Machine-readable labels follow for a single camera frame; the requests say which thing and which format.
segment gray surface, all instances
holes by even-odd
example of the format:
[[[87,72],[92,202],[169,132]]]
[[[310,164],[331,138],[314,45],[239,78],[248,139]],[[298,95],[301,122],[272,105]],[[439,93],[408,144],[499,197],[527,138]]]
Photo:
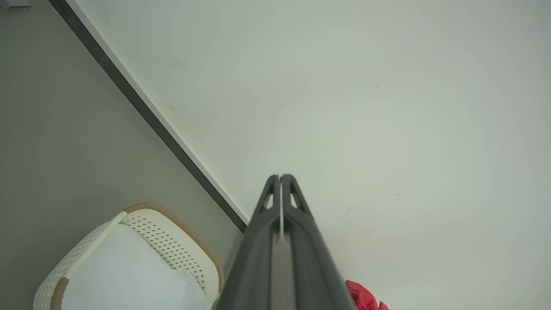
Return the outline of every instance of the gray surface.
[[[0,12],[0,300],[31,309],[56,263],[126,206],[157,202],[226,271],[241,233],[46,1]]]

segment red fabric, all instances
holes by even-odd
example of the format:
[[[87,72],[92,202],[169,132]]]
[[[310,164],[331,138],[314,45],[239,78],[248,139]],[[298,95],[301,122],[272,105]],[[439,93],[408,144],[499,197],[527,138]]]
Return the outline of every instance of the red fabric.
[[[348,288],[350,295],[352,295],[352,299],[354,300],[354,304],[356,304],[357,310],[388,310],[388,307],[382,302],[379,306],[377,306],[375,296],[373,296],[373,294],[371,294],[362,285],[347,280],[346,287]]]

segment red cloth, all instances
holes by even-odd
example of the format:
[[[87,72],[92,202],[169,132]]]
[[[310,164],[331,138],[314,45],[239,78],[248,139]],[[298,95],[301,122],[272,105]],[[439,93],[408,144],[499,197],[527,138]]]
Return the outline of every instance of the red cloth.
[[[346,287],[348,288],[350,295],[352,295],[352,299],[354,300],[354,304],[356,304],[357,310],[388,310],[388,307],[382,302],[379,306],[377,306],[375,296],[373,296],[373,294],[371,294],[362,285],[347,280]]]

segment dark gray strip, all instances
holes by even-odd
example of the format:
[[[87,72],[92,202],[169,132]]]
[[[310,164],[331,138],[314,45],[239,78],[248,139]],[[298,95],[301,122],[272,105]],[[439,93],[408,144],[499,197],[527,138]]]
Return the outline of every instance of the dark gray strip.
[[[205,175],[197,168],[195,163],[190,157],[182,150],[180,145],[174,140],[166,128],[161,124],[157,117],[149,110],[145,102],[140,98],[136,91],[130,86],[128,81],[122,76],[121,72],[115,67],[113,62],[109,59],[107,54],[101,49],[100,45],[96,42],[94,37],[88,32],[84,24],[80,21],[73,9],[67,4],[65,0],[50,0],[52,6],[63,17],[65,22],[77,35],[78,39],[88,49],[90,54],[96,59],[100,66],[105,70],[107,75],[113,80],[115,85],[121,90],[125,97],[132,103],[134,108],[138,110],[145,121],[153,128],[153,130],[159,135],[159,137],[165,142],[169,149],[176,155],[180,162],[190,171],[195,179],[203,186],[207,193],[216,201],[216,203],[227,214],[231,221],[239,228],[241,232],[245,231],[247,226],[241,220],[239,215],[230,207],[228,202],[220,195],[220,193],[214,188]]]

